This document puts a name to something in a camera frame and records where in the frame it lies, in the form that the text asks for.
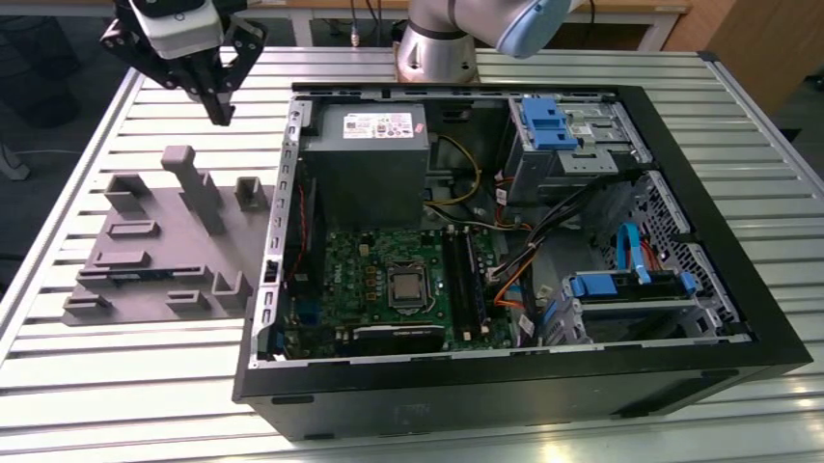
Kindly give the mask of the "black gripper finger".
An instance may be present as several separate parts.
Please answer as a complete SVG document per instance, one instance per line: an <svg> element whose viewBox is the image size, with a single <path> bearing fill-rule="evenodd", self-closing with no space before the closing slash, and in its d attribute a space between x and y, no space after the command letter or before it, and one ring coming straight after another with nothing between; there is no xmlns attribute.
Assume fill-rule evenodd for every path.
<svg viewBox="0 0 824 463"><path fill-rule="evenodd" d="M266 44L269 29L263 24L247 20L231 20L227 29L229 44L234 48L235 57L221 65L217 97L219 114L215 117L218 125L231 123L234 107L233 93L239 89L253 66L255 65Z"/></svg>
<svg viewBox="0 0 824 463"><path fill-rule="evenodd" d="M182 89L190 99L201 103L211 122L217 124L215 117L219 114L217 90L222 65L217 48L166 60L150 46L148 40L142 38L119 19L112 21L99 42L112 55L162 87L167 90Z"/></svg>

